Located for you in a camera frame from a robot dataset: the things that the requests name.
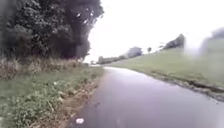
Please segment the dirt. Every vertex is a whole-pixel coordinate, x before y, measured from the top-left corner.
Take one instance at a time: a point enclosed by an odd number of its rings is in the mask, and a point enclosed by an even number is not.
[[[92,96],[98,87],[100,78],[93,82],[82,85],[80,89],[67,93],[61,92],[59,102],[61,102],[59,110],[52,117],[42,118],[30,128],[65,128],[68,121],[76,116],[77,112],[83,108],[88,99]]]
[[[216,85],[208,85],[205,83],[199,83],[197,81],[180,79],[180,78],[173,78],[168,75],[164,75],[157,72],[152,72],[150,74],[152,77],[156,79],[160,79],[169,83],[177,84],[181,87],[191,89],[195,92],[199,92],[210,96],[218,101],[224,102],[224,88],[218,87]]]

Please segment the grass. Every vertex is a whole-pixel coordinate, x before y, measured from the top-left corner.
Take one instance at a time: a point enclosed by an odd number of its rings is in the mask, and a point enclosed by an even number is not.
[[[4,128],[25,128],[50,118],[60,107],[62,92],[77,90],[101,74],[101,68],[77,67],[1,80],[0,123]]]
[[[111,66],[224,87],[223,64],[224,39],[213,39],[204,43],[197,54],[176,48],[116,62]]]

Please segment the tree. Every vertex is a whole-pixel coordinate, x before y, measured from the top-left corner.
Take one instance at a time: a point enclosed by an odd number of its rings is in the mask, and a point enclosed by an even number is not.
[[[148,53],[150,53],[150,52],[152,51],[152,48],[149,47],[149,48],[147,49],[147,51],[148,51]]]
[[[176,39],[168,42],[163,49],[165,50],[176,47],[183,47],[184,43],[185,43],[185,37],[183,34],[180,34]]]
[[[7,9],[0,46],[9,58],[84,58],[103,13],[99,0],[13,0]]]
[[[213,31],[212,38],[224,38],[224,27]]]
[[[130,48],[127,52],[128,58],[133,58],[142,55],[142,49],[139,47]]]

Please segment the grassy bank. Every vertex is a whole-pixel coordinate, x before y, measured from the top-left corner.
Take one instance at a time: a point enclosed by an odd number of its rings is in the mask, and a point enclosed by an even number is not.
[[[213,39],[194,51],[181,48],[165,50],[111,66],[124,67],[164,79],[188,81],[189,84],[224,87],[224,39]]]
[[[101,68],[76,67],[1,80],[0,123],[6,128],[24,128],[42,117],[50,118],[64,95],[101,74]]]

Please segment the road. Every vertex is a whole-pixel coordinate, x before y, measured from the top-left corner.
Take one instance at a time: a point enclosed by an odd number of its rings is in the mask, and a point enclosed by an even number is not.
[[[224,128],[221,102],[131,70],[105,72],[68,128]]]

